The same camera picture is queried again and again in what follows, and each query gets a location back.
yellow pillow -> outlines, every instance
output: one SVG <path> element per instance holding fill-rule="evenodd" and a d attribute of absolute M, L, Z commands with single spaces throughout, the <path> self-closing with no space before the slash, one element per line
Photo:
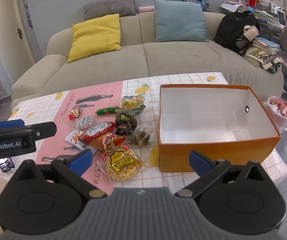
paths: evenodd
<path fill-rule="evenodd" d="M 69 62 L 94 54 L 120 50 L 119 14 L 88 20 L 73 25 L 73 44 Z"/>

pink plastic bag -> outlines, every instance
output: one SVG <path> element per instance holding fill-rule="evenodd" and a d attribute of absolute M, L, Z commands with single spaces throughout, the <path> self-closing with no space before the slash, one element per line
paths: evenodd
<path fill-rule="evenodd" d="M 262 103 L 277 125 L 279 132 L 287 131 L 287 102 L 279 97 L 271 96 Z"/>

light blue pillow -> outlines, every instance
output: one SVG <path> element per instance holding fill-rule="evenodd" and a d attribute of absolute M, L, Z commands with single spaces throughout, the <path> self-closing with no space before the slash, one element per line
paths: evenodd
<path fill-rule="evenodd" d="M 155 0 L 156 42 L 205 41 L 205 16 L 199 3 Z"/>

door handle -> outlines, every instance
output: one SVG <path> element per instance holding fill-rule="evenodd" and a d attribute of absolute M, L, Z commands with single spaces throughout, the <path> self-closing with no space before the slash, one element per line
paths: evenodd
<path fill-rule="evenodd" d="M 21 32 L 21 30 L 19 28 L 17 28 L 17 33 L 19 35 L 19 38 L 22 40 L 23 39 L 23 33 Z"/>

black backpack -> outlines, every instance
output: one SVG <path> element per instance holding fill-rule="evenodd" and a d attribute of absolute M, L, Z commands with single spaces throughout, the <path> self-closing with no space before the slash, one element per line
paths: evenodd
<path fill-rule="evenodd" d="M 236 41 L 240 40 L 242 37 L 245 38 L 242 34 L 244 33 L 244 27 L 246 25 L 256 26 L 260 33 L 258 20 L 251 11 L 229 13 L 221 20 L 214 41 L 243 56 L 250 47 L 251 42 L 246 40 L 248 41 L 246 42 L 247 45 L 243 47 L 243 49 L 240 49 L 236 45 Z"/>

